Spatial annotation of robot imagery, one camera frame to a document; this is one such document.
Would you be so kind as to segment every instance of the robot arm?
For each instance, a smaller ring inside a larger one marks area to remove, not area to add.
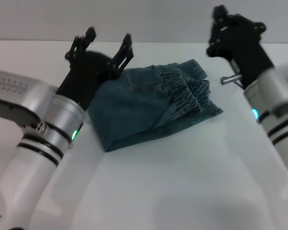
[[[133,58],[129,34],[114,58],[86,51],[95,37],[89,28],[86,36],[75,38],[65,55],[71,70],[56,92],[41,81],[0,71],[0,117],[14,121],[24,132],[0,176],[0,230],[28,228],[97,89],[107,80],[118,79]]]
[[[229,15],[224,6],[215,7],[213,19],[207,55],[225,58],[235,72],[221,78],[221,84],[243,88],[257,122],[288,168],[288,65],[275,68],[260,46],[263,23]]]

